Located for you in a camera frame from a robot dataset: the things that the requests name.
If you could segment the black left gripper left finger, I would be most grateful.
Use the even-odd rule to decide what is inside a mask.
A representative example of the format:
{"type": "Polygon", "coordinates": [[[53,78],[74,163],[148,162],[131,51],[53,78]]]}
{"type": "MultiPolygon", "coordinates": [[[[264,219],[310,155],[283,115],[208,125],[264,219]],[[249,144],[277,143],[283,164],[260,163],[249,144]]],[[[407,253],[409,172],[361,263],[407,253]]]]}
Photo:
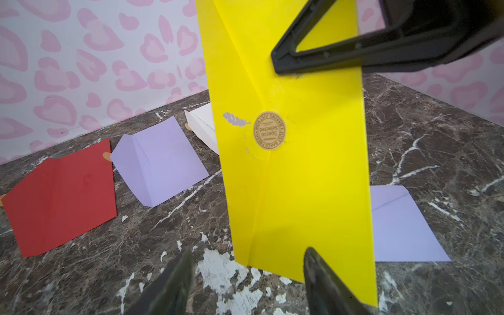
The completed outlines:
{"type": "Polygon", "coordinates": [[[125,313],[185,314],[193,283],[194,259],[189,250],[184,250],[168,263],[125,313]]]}

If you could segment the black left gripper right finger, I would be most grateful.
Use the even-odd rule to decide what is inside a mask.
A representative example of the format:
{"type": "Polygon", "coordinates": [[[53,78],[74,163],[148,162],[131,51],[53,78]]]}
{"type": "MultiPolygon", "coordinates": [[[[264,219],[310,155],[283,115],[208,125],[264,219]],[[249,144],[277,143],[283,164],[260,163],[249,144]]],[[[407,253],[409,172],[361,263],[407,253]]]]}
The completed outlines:
{"type": "Polygon", "coordinates": [[[314,248],[304,254],[303,272],[311,314],[371,314],[314,248]]]}

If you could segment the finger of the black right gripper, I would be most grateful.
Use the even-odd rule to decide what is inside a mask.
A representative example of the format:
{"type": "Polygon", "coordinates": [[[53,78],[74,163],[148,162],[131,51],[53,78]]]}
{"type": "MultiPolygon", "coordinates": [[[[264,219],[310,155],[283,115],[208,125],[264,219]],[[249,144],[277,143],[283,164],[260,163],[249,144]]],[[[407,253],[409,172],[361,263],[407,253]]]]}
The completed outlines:
{"type": "Polygon", "coordinates": [[[279,75],[361,67],[417,72],[449,64],[503,38],[502,1],[381,1],[385,28],[297,51],[334,1],[308,1],[271,52],[279,75]]]}

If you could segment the lilac envelope with butterfly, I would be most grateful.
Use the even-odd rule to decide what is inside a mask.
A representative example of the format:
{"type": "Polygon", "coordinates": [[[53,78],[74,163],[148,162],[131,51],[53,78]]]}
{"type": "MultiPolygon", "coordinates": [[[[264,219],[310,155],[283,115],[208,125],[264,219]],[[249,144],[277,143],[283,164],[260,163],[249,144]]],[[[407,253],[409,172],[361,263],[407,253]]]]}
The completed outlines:
{"type": "Polygon", "coordinates": [[[156,207],[209,176],[175,117],[124,134],[110,159],[145,207],[156,207]]]}

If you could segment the red envelope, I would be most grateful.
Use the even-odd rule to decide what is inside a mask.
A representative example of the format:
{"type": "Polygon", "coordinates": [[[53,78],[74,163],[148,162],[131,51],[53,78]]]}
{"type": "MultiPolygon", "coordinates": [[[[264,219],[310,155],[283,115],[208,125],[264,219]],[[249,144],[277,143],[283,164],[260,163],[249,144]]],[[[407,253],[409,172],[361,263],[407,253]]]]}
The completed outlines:
{"type": "Polygon", "coordinates": [[[117,215],[110,140],[38,165],[1,200],[23,257],[51,251],[117,215]]]}

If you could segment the yellow envelope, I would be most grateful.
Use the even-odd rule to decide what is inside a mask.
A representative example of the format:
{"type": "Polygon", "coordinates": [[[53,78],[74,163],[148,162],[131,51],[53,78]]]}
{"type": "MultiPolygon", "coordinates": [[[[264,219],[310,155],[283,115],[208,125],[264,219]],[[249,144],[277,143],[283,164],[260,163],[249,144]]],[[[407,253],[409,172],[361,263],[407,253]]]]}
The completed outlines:
{"type": "Polygon", "coordinates": [[[236,262],[302,282],[315,248],[377,306],[361,69],[275,73],[304,1],[196,7],[236,262]]]}

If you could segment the cream white envelope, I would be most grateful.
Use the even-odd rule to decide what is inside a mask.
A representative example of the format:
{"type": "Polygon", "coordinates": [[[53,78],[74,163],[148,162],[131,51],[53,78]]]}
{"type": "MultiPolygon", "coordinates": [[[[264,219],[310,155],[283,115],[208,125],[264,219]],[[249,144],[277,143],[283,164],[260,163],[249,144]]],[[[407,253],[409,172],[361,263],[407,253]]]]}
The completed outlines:
{"type": "Polygon", "coordinates": [[[187,120],[186,127],[193,131],[207,147],[219,155],[211,103],[191,112],[185,111],[185,116],[187,120]]]}

